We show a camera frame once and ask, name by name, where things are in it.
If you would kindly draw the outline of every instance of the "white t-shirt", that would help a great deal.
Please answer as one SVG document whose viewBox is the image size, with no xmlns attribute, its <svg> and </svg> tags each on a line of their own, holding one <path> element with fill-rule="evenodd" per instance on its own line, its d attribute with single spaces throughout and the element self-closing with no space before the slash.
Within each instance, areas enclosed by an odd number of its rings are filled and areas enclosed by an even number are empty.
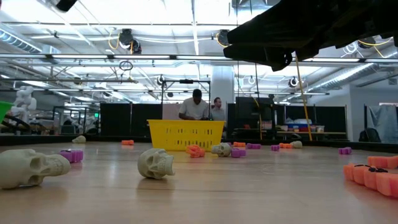
<svg viewBox="0 0 398 224">
<path fill-rule="evenodd" d="M 193 98 L 184 100 L 181 104 L 179 113 L 191 116 L 195 119 L 208 118 L 209 117 L 209 105 L 203 100 L 197 105 Z"/>
</svg>

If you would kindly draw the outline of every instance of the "wooden table surface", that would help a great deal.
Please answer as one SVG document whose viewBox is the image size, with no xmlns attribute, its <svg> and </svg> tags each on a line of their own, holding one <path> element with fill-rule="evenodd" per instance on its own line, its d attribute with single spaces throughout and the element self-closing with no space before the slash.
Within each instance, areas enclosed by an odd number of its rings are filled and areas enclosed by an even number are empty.
<svg viewBox="0 0 398 224">
<path fill-rule="evenodd" d="M 116 142 L 86 145 L 37 144 L 0 147 L 54 154 L 82 149 L 85 160 L 40 187 L 0 190 L 0 223 L 397 223 L 398 200 L 345 182 L 343 164 L 364 163 L 369 155 L 305 147 L 272 152 L 248 150 L 245 158 L 211 154 L 175 156 L 175 176 L 141 177 L 134 147 Z"/>
</svg>

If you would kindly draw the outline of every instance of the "person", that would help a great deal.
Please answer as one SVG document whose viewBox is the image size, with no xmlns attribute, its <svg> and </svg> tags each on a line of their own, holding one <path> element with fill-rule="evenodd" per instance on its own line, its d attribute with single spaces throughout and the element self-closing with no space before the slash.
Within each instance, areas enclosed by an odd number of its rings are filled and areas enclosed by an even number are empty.
<svg viewBox="0 0 398 224">
<path fill-rule="evenodd" d="M 178 117 L 184 120 L 207 120 L 209 117 L 209 105 L 201 99 L 201 91 L 193 91 L 192 97 L 181 104 Z"/>
<path fill-rule="evenodd" d="M 221 108 L 222 102 L 219 97 L 214 99 L 214 108 L 211 109 L 211 118 L 213 121 L 225 121 L 225 111 Z"/>
</svg>

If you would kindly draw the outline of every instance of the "ceiling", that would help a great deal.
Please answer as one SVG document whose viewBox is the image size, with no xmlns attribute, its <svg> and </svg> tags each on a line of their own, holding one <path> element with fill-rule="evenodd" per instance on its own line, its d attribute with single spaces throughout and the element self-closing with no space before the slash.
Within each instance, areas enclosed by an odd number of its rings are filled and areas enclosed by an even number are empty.
<svg viewBox="0 0 398 224">
<path fill-rule="evenodd" d="M 50 45 L 58 49 L 61 54 L 130 54 L 129 50 L 118 48 L 115 39 L 121 29 L 132 29 L 134 38 L 142 46 L 143 55 L 223 55 L 223 47 L 218 44 L 215 35 L 220 29 L 234 29 L 237 24 L 242 24 L 254 16 L 266 11 L 278 1 L 263 0 L 81 0 L 67 13 L 60 13 L 49 9 L 41 4 L 42 0 L 3 0 L 0 21 L 7 29 L 18 34 L 19 37 L 34 45 Z M 382 40 L 375 37 L 380 45 L 377 49 L 380 52 L 393 46 L 393 41 Z M 26 54 L 26 52 L 0 42 L 0 53 Z M 342 48 L 322 49 L 317 57 L 328 58 L 361 58 L 378 57 L 374 47 L 362 49 L 357 44 Z M 83 63 L 94 63 L 87 67 L 67 66 L 78 63 L 76 60 L 61 60 L 56 65 L 43 63 L 40 60 L 14 58 L 13 62 L 37 71 L 39 75 L 33 78 L 48 77 L 57 74 L 56 78 L 75 78 L 93 80 L 115 80 L 123 75 L 124 78 L 131 77 L 137 80 L 138 84 L 124 82 L 107 83 L 106 88 L 123 90 L 158 90 L 156 80 L 160 75 L 168 80 L 192 79 L 210 80 L 213 74 L 213 67 L 224 65 L 233 68 L 235 73 L 235 90 L 254 91 L 256 85 L 250 84 L 249 80 L 255 76 L 256 70 L 259 77 L 260 91 L 291 91 L 298 89 L 289 88 L 288 79 L 297 76 L 297 68 L 288 66 L 282 71 L 273 72 L 270 67 L 255 65 L 252 63 L 238 63 L 230 61 L 220 64 L 214 62 L 203 62 L 192 60 L 180 63 L 173 60 L 131 60 L 134 68 L 130 72 L 118 70 L 114 63 L 104 60 L 82 60 Z M 9 62 L 0 63 L 0 72 L 4 73 L 4 67 Z M 304 79 L 304 87 L 328 75 L 350 67 L 344 63 L 314 63 L 300 66 L 300 74 Z M 34 72 L 26 72 L 24 75 L 32 77 Z M 95 88 L 99 85 L 96 82 L 88 82 L 82 85 L 73 83 L 52 83 L 54 88 Z M 184 91 L 201 88 L 205 86 L 186 85 L 176 83 L 170 87 L 170 91 Z M 173 97 L 174 101 L 183 100 L 191 93 L 179 93 Z M 103 100 L 101 93 L 84 94 L 87 98 Z M 129 99 L 134 102 L 157 103 L 160 94 L 144 93 L 123 93 L 122 98 L 107 98 L 106 100 Z"/>
</svg>

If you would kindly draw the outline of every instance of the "yellow basket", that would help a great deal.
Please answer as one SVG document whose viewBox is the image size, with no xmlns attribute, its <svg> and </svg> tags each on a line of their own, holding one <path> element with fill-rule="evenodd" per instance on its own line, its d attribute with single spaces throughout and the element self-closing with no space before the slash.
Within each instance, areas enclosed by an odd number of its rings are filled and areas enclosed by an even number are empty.
<svg viewBox="0 0 398 224">
<path fill-rule="evenodd" d="M 224 121 L 182 121 L 149 119 L 152 145 L 169 151 L 185 151 L 196 144 L 206 151 L 221 142 Z"/>
</svg>

